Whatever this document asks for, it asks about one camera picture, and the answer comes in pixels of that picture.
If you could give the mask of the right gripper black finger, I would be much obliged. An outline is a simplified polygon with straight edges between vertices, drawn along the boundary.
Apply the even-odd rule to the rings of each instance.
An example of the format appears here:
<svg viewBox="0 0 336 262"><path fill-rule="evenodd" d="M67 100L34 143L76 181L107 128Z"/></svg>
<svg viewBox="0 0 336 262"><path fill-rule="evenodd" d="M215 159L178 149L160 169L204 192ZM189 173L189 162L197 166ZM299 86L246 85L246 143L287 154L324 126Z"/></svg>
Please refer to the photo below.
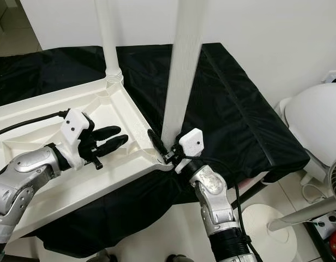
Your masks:
<svg viewBox="0 0 336 262"><path fill-rule="evenodd" d="M163 144L163 141L159 137L159 135L154 132L152 129L147 130L148 137L150 138L153 147L160 153L160 155L165 156L167 155L167 150L165 148L165 145Z"/></svg>

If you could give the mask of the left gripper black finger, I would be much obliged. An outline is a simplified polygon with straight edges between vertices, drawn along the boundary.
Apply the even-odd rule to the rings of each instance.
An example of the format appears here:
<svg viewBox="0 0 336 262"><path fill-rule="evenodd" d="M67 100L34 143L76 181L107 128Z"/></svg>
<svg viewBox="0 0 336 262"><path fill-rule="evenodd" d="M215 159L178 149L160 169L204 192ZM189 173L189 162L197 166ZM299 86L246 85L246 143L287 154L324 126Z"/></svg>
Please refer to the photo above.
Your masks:
<svg viewBox="0 0 336 262"><path fill-rule="evenodd" d="M115 135L120 133L121 128L118 126L108 126L102 127L101 129L96 129L92 132L92 137L95 141L105 141L105 140L118 140L119 137L113 138Z"/></svg>
<svg viewBox="0 0 336 262"><path fill-rule="evenodd" d="M119 147L128 142L128 138L128 135L125 134L108 139L106 143L97 147L97 156L103 157L107 154L111 154L111 152L114 152L115 150L118 150Z"/></svg>

